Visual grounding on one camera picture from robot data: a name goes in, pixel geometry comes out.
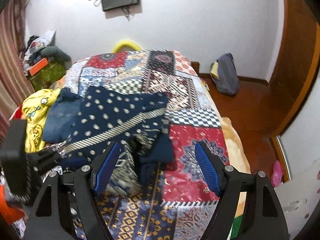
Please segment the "wooden floor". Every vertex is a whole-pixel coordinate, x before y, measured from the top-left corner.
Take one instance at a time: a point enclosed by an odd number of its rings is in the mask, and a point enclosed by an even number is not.
[[[263,170],[271,178],[277,157],[269,137],[285,116],[279,109],[277,98],[271,95],[266,85],[246,81],[240,81],[238,93],[228,97],[216,90],[210,78],[204,80],[220,115],[228,117],[237,131],[251,172]]]

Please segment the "patchwork bedspread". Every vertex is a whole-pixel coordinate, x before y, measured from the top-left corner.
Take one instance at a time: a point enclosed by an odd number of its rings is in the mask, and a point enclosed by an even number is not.
[[[229,160],[221,124],[190,61],[169,50],[102,54],[75,63],[64,86],[83,97],[90,86],[169,96],[165,116],[174,161],[159,164],[139,194],[101,195],[97,204],[114,239],[200,239],[218,198],[195,159],[195,144],[204,141],[225,164]],[[74,223],[78,237],[85,239],[79,218]]]

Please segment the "blue gripper pad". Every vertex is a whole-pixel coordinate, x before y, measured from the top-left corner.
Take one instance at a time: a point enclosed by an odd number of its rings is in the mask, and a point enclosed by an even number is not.
[[[99,195],[100,193],[106,190],[106,187],[109,183],[111,174],[117,164],[119,155],[120,155],[120,147],[118,143],[115,143],[113,148],[111,149],[109,155],[105,159],[104,163],[102,164],[98,174],[97,174],[97,181],[96,186],[94,188],[94,192]]]
[[[215,168],[212,166],[200,143],[197,143],[195,146],[195,154],[209,190],[214,192],[217,197],[220,197],[222,194],[222,190],[219,183],[219,175]]]

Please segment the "orange box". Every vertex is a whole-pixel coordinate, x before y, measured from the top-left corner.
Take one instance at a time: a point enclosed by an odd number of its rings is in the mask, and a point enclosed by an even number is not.
[[[33,65],[33,67],[29,70],[31,76],[35,75],[39,70],[49,64],[47,58],[41,59],[39,62]]]

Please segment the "black and white checkered patch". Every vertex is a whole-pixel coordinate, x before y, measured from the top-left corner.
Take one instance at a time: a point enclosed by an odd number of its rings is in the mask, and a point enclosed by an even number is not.
[[[142,80],[127,80],[119,81],[105,85],[104,87],[108,90],[112,90],[121,94],[137,94],[142,92]]]
[[[171,123],[176,124],[188,124],[195,127],[221,127],[221,123],[213,109],[166,111],[165,117]]]

